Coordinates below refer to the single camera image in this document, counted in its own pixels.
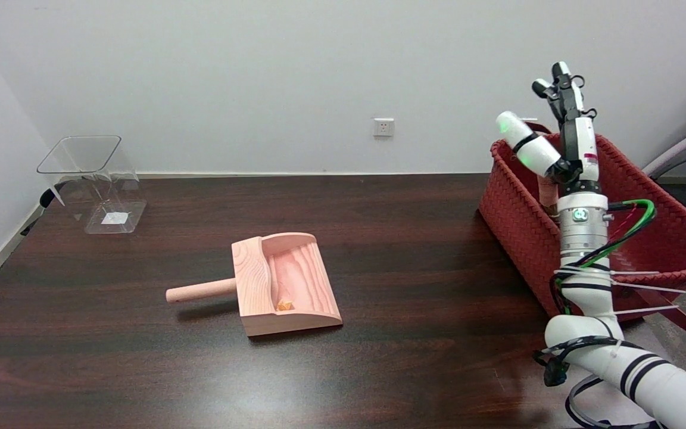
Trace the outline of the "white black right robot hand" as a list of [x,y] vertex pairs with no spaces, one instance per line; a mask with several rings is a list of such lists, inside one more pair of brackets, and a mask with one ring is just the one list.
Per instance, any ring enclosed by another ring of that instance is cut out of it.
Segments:
[[551,68],[552,81],[537,79],[534,93],[546,100],[560,128],[561,150],[511,111],[497,116],[495,124],[518,160],[537,176],[550,178],[566,192],[596,192],[599,166],[593,119],[595,109],[584,108],[580,75],[573,75],[564,61]]

